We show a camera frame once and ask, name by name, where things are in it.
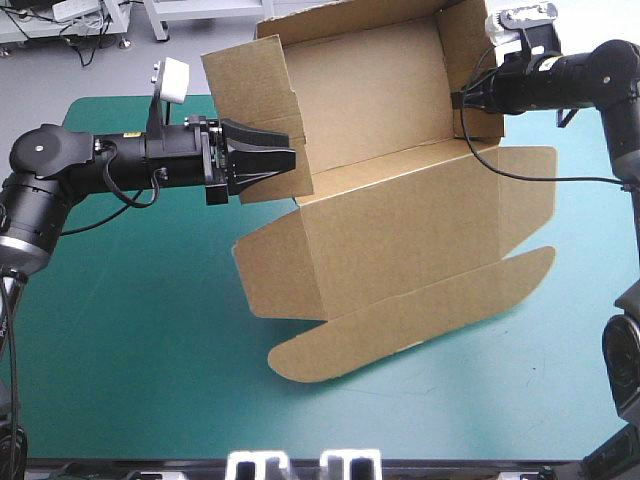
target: black cable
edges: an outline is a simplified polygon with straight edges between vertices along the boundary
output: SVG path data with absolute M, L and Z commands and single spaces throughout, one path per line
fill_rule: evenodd
M 7 337 L 9 340 L 9 363 L 11 370 L 11 452 L 9 454 L 9 479 L 15 478 L 16 447 L 18 443 L 18 368 L 16 362 L 16 339 L 13 332 L 13 311 L 9 305 L 9 294 L 0 277 L 0 292 L 2 293 L 2 312 L 7 321 Z
M 82 56 L 82 51 L 79 48 L 79 45 L 71 45 L 69 44 L 69 46 L 76 52 L 76 54 L 78 55 L 78 58 L 80 59 L 80 65 L 82 65 L 82 68 L 86 68 L 89 65 L 91 65 L 93 63 L 93 59 L 96 55 L 96 51 L 98 49 L 102 49 L 102 40 L 104 38 L 104 35 L 106 34 L 107 30 L 109 30 L 109 27 L 111 26 L 111 15 L 107 16 L 107 20 L 105 22 L 105 25 L 102 26 L 100 28 L 100 33 L 98 34 L 98 39 L 96 41 L 96 43 L 94 44 L 92 50 L 91 50 L 91 54 L 89 56 L 89 60 L 85 60 L 84 57 Z
M 144 192 L 144 190 L 138 190 L 136 192 L 136 194 L 132 197 L 133 200 L 137 200 L 138 198 L 140 198 L 140 195 L 142 195 L 142 192 Z M 94 228 L 98 228 L 101 227 L 102 225 L 104 225 L 105 223 L 110 222 L 111 220 L 113 220 L 114 218 L 122 215 L 124 212 L 126 212 L 127 210 L 129 210 L 130 205 L 125 205 L 124 207 L 119 208 L 118 210 L 116 210 L 115 212 L 113 212 L 111 215 L 109 215 L 108 217 L 103 218 L 102 220 L 100 220 L 99 222 L 96 223 L 92 223 L 90 225 L 84 226 L 84 227 L 79 227 L 79 228 L 74 228 L 73 230 L 67 230 L 65 232 L 62 232 L 60 234 L 61 237 L 64 237 L 66 235 L 75 235 L 76 233 L 82 233 L 82 232 L 88 232 L 89 230 L 93 230 Z
M 9 12 L 9 13 L 13 13 L 14 15 L 17 15 L 20 18 L 37 18 L 39 20 L 44 20 L 46 22 L 49 23 L 54 23 L 56 25 L 66 25 L 66 22 L 58 22 L 57 20 L 53 19 L 53 18 L 49 18 L 49 17 L 45 17 L 44 15 L 40 15 L 38 12 L 31 10 L 31 13 L 24 13 L 24 11 L 20 11 L 20 10 L 16 10 L 15 8 L 12 7 L 7 7 L 5 5 L 0 5 L 0 10 L 3 10 L 4 12 Z
M 473 142 L 471 141 L 471 137 L 469 136 L 469 132 L 467 130 L 467 121 L 466 121 L 466 100 L 467 95 L 471 88 L 477 86 L 478 75 L 480 73 L 480 68 L 482 67 L 482 63 L 487 58 L 487 56 L 493 52 L 495 49 L 494 46 L 489 47 L 481 56 L 480 60 L 476 64 L 473 69 L 473 73 L 469 79 L 467 85 L 465 85 L 464 90 L 462 91 L 462 104 L 460 105 L 460 121 L 462 123 L 462 132 L 464 134 L 464 139 L 469 146 L 469 150 L 473 153 L 473 156 L 487 169 L 491 170 L 493 173 L 498 175 L 502 175 L 503 177 L 512 178 L 514 180 L 522 180 L 525 182 L 602 182 L 602 183 L 612 183 L 614 185 L 625 185 L 624 182 L 620 180 L 616 180 L 613 178 L 605 178 L 605 177 L 530 177 L 527 175 L 518 175 L 516 173 L 506 172 L 504 170 L 500 170 L 499 168 L 493 166 L 486 158 L 484 158 L 480 152 L 477 150 Z
M 111 156 L 109 157 L 109 160 L 107 160 L 107 162 L 104 164 L 104 167 L 102 168 L 102 179 L 104 180 L 104 183 L 109 189 L 109 191 L 129 207 L 148 208 L 154 203 L 156 203 L 156 201 L 158 200 L 158 197 L 160 196 L 160 183 L 158 181 L 158 177 L 160 176 L 160 177 L 166 178 L 166 169 L 158 168 L 154 170 L 153 173 L 151 174 L 151 187 L 153 188 L 151 199 L 146 203 L 137 202 L 136 198 L 128 197 L 122 190 L 120 190 L 120 187 L 116 185 L 116 182 L 111 177 L 111 172 L 109 170 L 111 168 L 111 164 L 118 156 L 118 149 L 115 146 L 115 144 L 111 144 L 110 148 L 112 152 Z

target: green work surface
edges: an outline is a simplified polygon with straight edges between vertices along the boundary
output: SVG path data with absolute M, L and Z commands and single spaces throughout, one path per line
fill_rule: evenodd
M 82 99 L 65 125 L 142 130 L 148 102 Z M 189 113 L 215 115 L 199 96 L 175 107 L 174 119 Z M 608 174 L 595 112 L 565 137 L 551 114 L 517 122 L 511 143 L 559 146 L 562 173 Z M 599 341 L 614 298 L 637 275 L 627 200 L 607 186 L 560 187 L 556 217 L 520 249 L 558 248 L 525 302 L 304 385 L 273 373 L 266 357 L 315 322 L 255 318 L 232 257 L 239 237 L 293 202 L 207 207 L 203 187 L 163 190 L 152 208 L 62 238 L 26 290 L 17 335 L 31 456 L 212 458 L 277 448 L 317 457 L 374 447 L 387 458 L 580 457 L 621 425 Z M 117 207 L 112 195 L 96 195 L 67 227 Z

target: corrugated cardboard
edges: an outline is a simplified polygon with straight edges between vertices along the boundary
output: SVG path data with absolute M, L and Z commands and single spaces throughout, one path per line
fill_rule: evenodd
M 328 322 L 272 350 L 284 377 L 337 377 L 500 313 L 550 268 L 550 247 L 505 256 L 552 215 L 553 184 L 496 176 L 457 139 L 450 93 L 488 42 L 484 2 L 453 3 L 333 3 L 203 57 L 220 113 L 298 153 L 242 200 L 299 209 L 234 250 L 256 315 Z M 552 149 L 497 145 L 501 116 L 469 112 L 469 126 L 494 164 L 555 172 Z

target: power strip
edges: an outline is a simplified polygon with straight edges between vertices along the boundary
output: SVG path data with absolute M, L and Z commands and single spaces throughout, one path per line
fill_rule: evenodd
M 100 10 L 100 0 L 65 0 L 53 6 L 56 22 L 66 22 Z

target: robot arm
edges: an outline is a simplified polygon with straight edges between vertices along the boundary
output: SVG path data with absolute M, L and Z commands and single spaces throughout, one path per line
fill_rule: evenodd
M 493 43 L 519 40 L 520 51 L 472 78 L 453 95 L 454 106 L 510 115 L 557 110 L 561 128 L 580 109 L 595 107 L 613 174 L 632 193 L 640 248 L 640 47 L 612 40 L 592 53 L 562 55 L 553 27 L 556 17 L 549 2 L 490 16 L 486 25 Z M 629 424 L 585 457 L 577 470 L 560 467 L 541 472 L 539 479 L 640 478 L 640 282 L 615 305 L 624 313 L 609 321 L 602 345 L 618 415 Z
M 126 205 L 144 208 L 161 188 L 204 185 L 207 204 L 222 204 L 295 168 L 287 135 L 199 115 L 183 125 L 164 123 L 162 100 L 181 101 L 186 94 L 185 88 L 176 95 L 167 82 L 176 76 L 172 68 L 184 66 L 168 61 L 157 66 L 146 133 L 92 135 L 42 125 L 15 142 L 13 173 L 0 192 L 0 274 L 29 277 L 44 268 L 69 211 L 90 194 L 111 191 Z M 143 189 L 153 189 L 151 202 L 124 193 Z
M 612 40 L 592 53 L 562 55 L 553 27 L 557 10 L 543 2 L 489 17 L 492 40 L 518 39 L 520 51 L 480 75 L 472 88 L 454 96 L 460 106 L 489 113 L 517 115 L 532 110 L 558 110 L 564 127 L 582 108 L 602 115 L 614 175 L 640 183 L 640 48 Z M 562 112 L 570 110 L 568 117 Z

